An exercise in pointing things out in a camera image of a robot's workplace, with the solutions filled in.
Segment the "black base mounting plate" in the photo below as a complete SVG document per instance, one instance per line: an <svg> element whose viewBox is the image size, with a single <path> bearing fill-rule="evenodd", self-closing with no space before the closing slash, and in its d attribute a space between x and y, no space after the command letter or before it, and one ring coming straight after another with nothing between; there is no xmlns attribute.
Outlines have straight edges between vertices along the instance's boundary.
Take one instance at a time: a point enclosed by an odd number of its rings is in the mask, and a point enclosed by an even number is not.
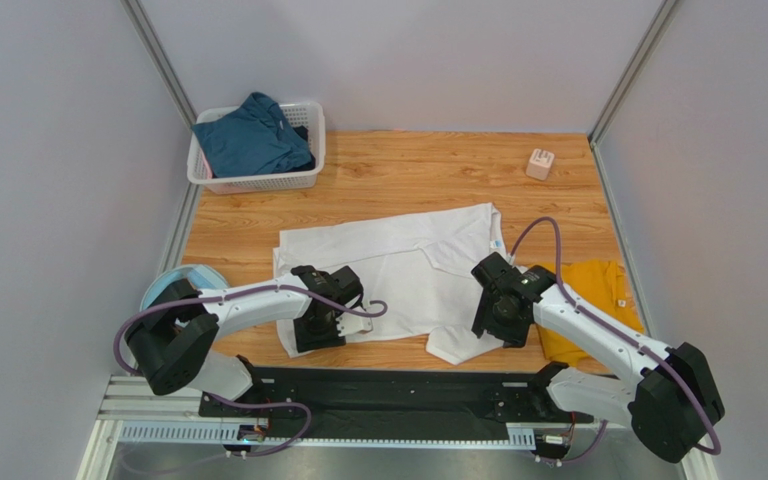
<svg viewBox="0 0 768 480"><path fill-rule="evenodd" d="M258 367L243 410L199 398L196 418L254 418L272 437L288 437L312 412L308 439L494 441L510 423L589 424L584 413L556 407L528 373Z"/></svg>

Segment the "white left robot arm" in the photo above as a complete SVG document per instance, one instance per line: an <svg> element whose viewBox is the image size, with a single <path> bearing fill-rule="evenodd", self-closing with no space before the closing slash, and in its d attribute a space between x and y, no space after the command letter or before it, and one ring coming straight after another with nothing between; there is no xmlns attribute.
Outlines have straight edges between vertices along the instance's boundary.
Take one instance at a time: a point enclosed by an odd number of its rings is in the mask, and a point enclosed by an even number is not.
<svg viewBox="0 0 768 480"><path fill-rule="evenodd" d="M229 287L206 266L183 266L160 276L141 311L116 333L119 365L143 376L157 396L193 388L221 401L254 404L250 363L213 349L238 331L288 321L301 351L345 344L354 321L375 318L364 307L364 286L348 266L332 273L294 267L270 281Z"/></svg>

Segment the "blue t shirt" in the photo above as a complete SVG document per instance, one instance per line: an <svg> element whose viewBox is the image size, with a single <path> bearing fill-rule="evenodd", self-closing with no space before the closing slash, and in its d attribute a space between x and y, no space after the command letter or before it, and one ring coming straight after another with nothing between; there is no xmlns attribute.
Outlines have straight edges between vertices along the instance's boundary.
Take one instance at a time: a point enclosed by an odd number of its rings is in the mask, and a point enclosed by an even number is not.
<svg viewBox="0 0 768 480"><path fill-rule="evenodd" d="M235 110L191 128L215 178L295 173L314 168L308 138L270 96L253 92Z"/></svg>

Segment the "folded yellow t shirt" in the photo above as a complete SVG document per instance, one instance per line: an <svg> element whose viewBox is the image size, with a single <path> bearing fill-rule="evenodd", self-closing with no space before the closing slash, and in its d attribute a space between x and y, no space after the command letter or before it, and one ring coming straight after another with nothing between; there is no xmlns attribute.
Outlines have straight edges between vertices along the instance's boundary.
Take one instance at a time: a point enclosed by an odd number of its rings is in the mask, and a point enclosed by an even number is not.
<svg viewBox="0 0 768 480"><path fill-rule="evenodd" d="M565 286L584 300L638 333L645 332L623 265L614 260L592 259L562 264L561 272ZM537 331L547 360L573 367L594 362L590 355L562 335L541 326L537 327Z"/></svg>

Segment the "white t shirt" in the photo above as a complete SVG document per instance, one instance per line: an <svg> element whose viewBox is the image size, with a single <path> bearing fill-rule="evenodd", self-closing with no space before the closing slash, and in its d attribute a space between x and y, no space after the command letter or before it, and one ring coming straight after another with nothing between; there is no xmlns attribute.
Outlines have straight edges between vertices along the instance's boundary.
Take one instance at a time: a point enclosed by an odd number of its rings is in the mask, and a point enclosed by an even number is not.
<svg viewBox="0 0 768 480"><path fill-rule="evenodd" d="M502 347L471 330L482 288L472 269L504 254L502 215L491 203L336 226L284 230L273 250L273 273L311 265L335 273L348 266L366 301L383 300L385 315L349 343L424 336L427 353L459 365Z"/></svg>

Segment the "small pink box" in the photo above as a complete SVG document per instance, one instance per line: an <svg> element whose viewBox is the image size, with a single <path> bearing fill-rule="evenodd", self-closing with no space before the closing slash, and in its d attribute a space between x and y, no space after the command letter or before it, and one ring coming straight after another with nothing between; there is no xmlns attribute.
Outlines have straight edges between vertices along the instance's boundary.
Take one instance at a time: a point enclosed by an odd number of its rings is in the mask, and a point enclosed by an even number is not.
<svg viewBox="0 0 768 480"><path fill-rule="evenodd" d="M552 170L556 155L544 149L534 149L527 161L525 175L532 179L545 181Z"/></svg>

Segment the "white plastic laundry basket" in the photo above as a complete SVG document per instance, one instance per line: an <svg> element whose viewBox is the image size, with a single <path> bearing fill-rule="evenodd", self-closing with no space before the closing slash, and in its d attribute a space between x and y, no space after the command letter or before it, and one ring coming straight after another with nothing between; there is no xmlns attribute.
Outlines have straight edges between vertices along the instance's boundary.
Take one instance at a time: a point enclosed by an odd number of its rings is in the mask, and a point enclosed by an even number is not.
<svg viewBox="0 0 768 480"><path fill-rule="evenodd" d="M312 169L281 174L215 178L196 136L192 135L186 164L189 182L218 195L312 188L325 166L326 158L325 116L322 106L315 101L306 101L282 103L280 108L293 128L304 127L307 130L308 146L315 160Z"/></svg>

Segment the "aluminium frame rail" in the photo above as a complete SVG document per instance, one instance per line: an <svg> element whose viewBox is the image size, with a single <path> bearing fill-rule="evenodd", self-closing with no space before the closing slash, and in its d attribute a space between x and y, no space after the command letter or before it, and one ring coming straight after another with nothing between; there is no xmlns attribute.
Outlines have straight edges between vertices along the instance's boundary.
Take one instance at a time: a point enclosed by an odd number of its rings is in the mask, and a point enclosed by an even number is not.
<svg viewBox="0 0 768 480"><path fill-rule="evenodd" d="M144 380L115 377L104 395L83 479L705 479L694 452L660 460L629 430L589 424L510 423L494 441L308 439L312 412L288 437L254 418L196 418L186 388L166 397Z"/></svg>

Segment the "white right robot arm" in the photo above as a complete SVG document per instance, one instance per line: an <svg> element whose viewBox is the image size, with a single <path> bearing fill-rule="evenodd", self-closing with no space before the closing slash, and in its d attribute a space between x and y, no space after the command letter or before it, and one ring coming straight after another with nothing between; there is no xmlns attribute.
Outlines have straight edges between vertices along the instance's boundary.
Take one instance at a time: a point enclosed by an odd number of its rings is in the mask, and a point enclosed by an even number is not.
<svg viewBox="0 0 768 480"><path fill-rule="evenodd" d="M521 271L493 252L471 271L481 287L472 331L507 348L525 345L538 325L581 348L611 374L556 362L540 383L560 410L630 429L654 455L678 463L712 436L725 408L704 353L671 347L622 324L543 267Z"/></svg>

